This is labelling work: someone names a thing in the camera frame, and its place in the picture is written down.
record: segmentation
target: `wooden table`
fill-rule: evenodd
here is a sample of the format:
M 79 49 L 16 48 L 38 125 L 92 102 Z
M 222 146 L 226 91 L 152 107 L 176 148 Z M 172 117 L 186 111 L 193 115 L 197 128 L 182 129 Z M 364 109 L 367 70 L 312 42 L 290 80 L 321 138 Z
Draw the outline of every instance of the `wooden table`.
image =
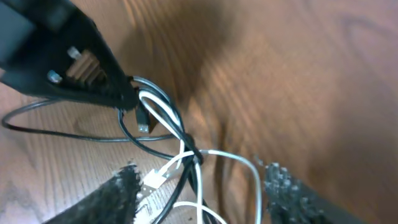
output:
M 398 220 L 394 1 L 74 2 L 97 23 L 127 74 L 150 78 L 177 101 L 199 147 L 277 161 L 364 221 Z M 34 100 L 4 85 L 0 91 L 1 114 Z M 138 134 L 134 115 L 126 119 Z M 110 108 L 60 103 L 13 122 L 121 136 L 116 121 Z M 153 134 L 160 133 L 166 130 L 157 125 Z M 130 159 L 143 174 L 165 162 L 131 143 L 5 129 L 0 140 L 0 223 L 45 221 Z M 178 152 L 175 140 L 149 146 Z M 203 171 L 210 207 L 230 223 L 250 223 L 254 191 L 249 171 L 211 156 Z M 139 218 L 161 209 L 173 185 L 149 198 Z M 194 200 L 188 187 L 182 199 Z M 166 223 L 194 221 L 195 211 L 181 208 Z

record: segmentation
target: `wire bundle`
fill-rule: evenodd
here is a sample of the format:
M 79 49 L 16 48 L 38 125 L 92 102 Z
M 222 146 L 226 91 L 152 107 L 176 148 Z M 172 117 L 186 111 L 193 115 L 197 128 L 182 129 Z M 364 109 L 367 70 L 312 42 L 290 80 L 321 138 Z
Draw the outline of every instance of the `wire bundle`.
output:
M 194 206 L 197 208 L 197 223 L 202 224 L 205 222 L 206 224 L 217 224 L 217 221 L 224 224 L 226 223 L 219 215 L 215 212 L 210 210 L 203 200 L 203 186 L 202 186 L 202 179 L 201 179 L 201 169 L 200 165 L 203 164 L 203 156 L 202 154 L 215 154 L 218 156 L 229 157 L 232 159 L 236 159 L 243 164 L 246 164 L 254 174 L 254 179 L 256 181 L 256 221 L 255 224 L 261 223 L 261 212 L 262 212 L 262 205 L 261 205 L 261 181 L 259 178 L 259 174 L 255 166 L 248 161 L 247 159 L 237 156 L 234 154 L 230 154 L 228 152 L 217 151 L 217 150 L 199 150 L 195 147 L 193 139 L 185 132 L 185 128 L 183 125 L 183 121 L 180 115 L 180 112 L 176 109 L 174 103 L 169 98 L 169 96 L 161 90 L 157 85 L 146 80 L 145 78 L 141 77 L 129 77 L 129 81 L 133 81 L 136 83 L 140 83 L 142 86 L 137 87 L 138 97 L 141 103 L 145 106 L 145 108 L 160 122 L 162 123 L 172 134 L 162 135 L 162 136 L 155 136 L 155 137 L 137 137 L 135 138 L 126 128 L 126 125 L 123 121 L 124 112 L 123 110 L 118 110 L 118 121 L 119 126 L 122 129 L 123 133 L 125 134 L 126 138 L 104 138 L 104 137 L 93 137 L 93 136 L 82 136 L 77 134 L 68 134 L 68 133 L 61 133 L 57 131 L 47 131 L 42 129 L 32 129 L 32 128 L 24 128 L 19 126 L 14 126 L 9 123 L 9 120 L 21 113 L 25 113 L 30 110 L 34 110 L 36 108 L 40 108 L 42 106 L 51 105 L 61 100 L 49 99 L 44 100 L 36 103 L 29 104 L 27 106 L 23 106 L 18 108 L 14 111 L 11 111 L 7 115 L 5 115 L 2 120 L 1 124 L 3 127 L 15 131 L 22 131 L 26 133 L 36 133 L 36 134 L 49 134 L 54 136 L 61 136 L 66 138 L 74 138 L 74 139 L 81 139 L 87 141 L 96 141 L 96 142 L 133 142 L 137 147 L 141 148 L 143 151 L 152 154 L 153 156 L 157 156 L 163 159 L 169 160 L 166 165 L 164 165 L 160 170 L 159 174 L 164 175 L 168 169 L 177 162 L 176 169 L 178 169 L 181 164 L 183 164 L 184 169 L 181 174 L 180 180 L 178 184 L 170 196 L 169 201 L 166 203 L 163 210 L 158 213 L 155 212 L 155 220 L 152 224 L 159 224 L 162 223 L 170 211 L 174 207 L 179 207 L 182 205 L 187 206 Z M 152 103 L 155 105 L 155 108 L 151 107 L 147 100 L 151 100 Z M 165 154 L 163 152 L 159 152 L 153 150 L 147 146 L 145 146 L 142 141 L 159 141 L 164 139 L 170 139 L 176 137 L 180 140 L 180 153 L 177 156 L 171 156 Z M 189 182 L 192 190 L 197 195 L 197 203 L 192 202 L 177 202 L 178 196 L 181 194 L 183 187 L 185 186 L 186 182 Z

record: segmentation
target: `white wire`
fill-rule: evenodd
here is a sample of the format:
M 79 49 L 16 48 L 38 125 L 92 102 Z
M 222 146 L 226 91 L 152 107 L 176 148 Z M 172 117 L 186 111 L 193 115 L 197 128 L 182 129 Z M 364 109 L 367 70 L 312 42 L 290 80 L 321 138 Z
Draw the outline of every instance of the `white wire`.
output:
M 156 96 L 155 94 L 152 94 L 151 92 L 145 91 L 145 90 L 140 90 L 138 92 L 138 97 L 140 99 L 140 101 L 142 102 L 142 104 L 145 106 L 145 108 L 147 108 L 147 110 L 154 115 L 154 117 L 160 122 L 162 123 L 176 138 L 178 138 L 180 140 L 180 154 L 184 152 L 185 149 L 185 143 L 183 140 L 181 140 L 181 137 L 174 131 L 174 129 L 169 125 L 168 122 L 166 122 L 163 117 L 161 117 L 161 115 L 159 115 L 156 110 L 154 110 L 147 102 L 144 98 L 148 98 L 150 100 L 152 100 L 154 103 L 156 103 L 159 107 L 161 107 L 166 113 L 167 115 L 171 118 L 171 120 L 182 130 L 181 127 L 181 122 L 178 118 L 178 116 L 175 115 L 174 111 L 171 109 L 171 107 L 166 104 L 163 100 L 161 100 L 158 96 Z M 179 160 L 177 163 L 177 166 L 175 167 L 175 169 L 178 169 L 181 166 L 181 162 L 182 160 Z
M 175 202 L 174 205 L 173 205 L 173 208 L 177 208 L 177 207 L 181 207 L 181 206 L 197 207 L 198 205 L 196 203 L 193 203 L 193 202 Z M 214 212 L 210 208 L 208 208 L 206 206 L 202 206 L 202 210 L 207 212 L 207 213 L 209 213 L 210 215 L 213 215 L 221 224 L 227 224 L 227 222 L 219 214 L 217 214 L 216 212 Z M 162 212 L 161 209 L 156 211 L 156 212 L 154 212 L 154 214 L 149 217 L 149 219 L 148 219 L 149 221 L 145 222 L 145 223 L 150 223 L 150 221 L 152 221 L 153 219 L 158 217 L 161 212 Z
M 236 159 L 237 161 L 247 165 L 250 170 L 253 173 L 254 180 L 255 180 L 255 185 L 256 185 L 256 220 L 255 224 L 261 224 L 261 214 L 262 214 L 262 196 L 261 196 L 261 181 L 260 181 L 260 175 L 256 169 L 256 166 L 253 165 L 249 160 L 242 156 L 237 156 L 235 154 L 229 153 L 229 152 L 223 152 L 219 150 L 200 150 L 201 153 L 204 154 L 212 154 L 212 155 L 217 155 L 217 156 L 224 156 L 228 157 L 231 159 Z M 166 165 L 164 165 L 162 168 L 160 168 L 159 172 L 167 172 L 167 170 L 170 168 L 170 166 L 173 165 L 173 163 L 177 162 L 179 159 L 187 157 L 187 156 L 192 156 L 193 152 L 188 151 L 184 152 L 181 154 L 176 155 L 173 159 L 169 160 Z
M 203 181 L 201 179 L 201 170 L 200 170 L 200 164 L 199 162 L 195 163 L 195 171 L 197 173 L 197 182 L 198 182 L 198 187 L 197 187 L 197 223 L 198 224 L 203 224 L 203 214 L 202 214 L 202 201 L 203 201 Z

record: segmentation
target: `connector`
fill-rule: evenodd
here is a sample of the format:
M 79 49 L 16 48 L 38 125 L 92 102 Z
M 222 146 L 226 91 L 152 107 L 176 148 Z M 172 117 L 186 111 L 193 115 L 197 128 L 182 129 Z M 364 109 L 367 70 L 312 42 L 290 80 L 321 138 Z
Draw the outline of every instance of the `connector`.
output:
M 167 181 L 166 177 L 157 173 L 152 169 L 145 177 L 142 183 L 141 191 L 137 194 L 138 201 L 150 196 L 153 192 L 160 188 Z
M 149 133 L 150 119 L 149 112 L 145 106 L 139 102 L 136 108 L 136 119 L 138 124 L 138 131 L 142 133 Z

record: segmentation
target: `wood grain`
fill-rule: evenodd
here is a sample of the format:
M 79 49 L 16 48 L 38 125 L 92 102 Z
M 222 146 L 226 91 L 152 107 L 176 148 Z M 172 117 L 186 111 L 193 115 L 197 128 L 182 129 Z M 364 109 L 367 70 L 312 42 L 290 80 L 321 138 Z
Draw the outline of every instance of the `wood grain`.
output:
M 150 78 L 177 101 L 187 131 L 200 147 L 278 161 L 364 221 L 396 222 L 394 1 L 74 2 L 97 23 L 127 74 Z M 33 100 L 0 87 L 2 114 Z M 136 130 L 133 114 L 127 120 Z M 49 106 L 13 122 L 121 135 L 115 111 L 77 103 Z M 159 133 L 165 129 L 158 125 L 154 134 Z M 0 223 L 47 220 L 129 159 L 143 174 L 163 163 L 129 143 L 97 144 L 4 129 L 0 140 Z M 175 141 L 149 145 L 178 151 Z M 229 223 L 251 223 L 248 170 L 228 160 L 207 159 L 203 170 L 210 207 Z M 139 218 L 162 208 L 173 184 L 150 198 Z M 193 200 L 190 189 L 182 198 Z M 194 221 L 195 212 L 182 208 L 166 223 Z

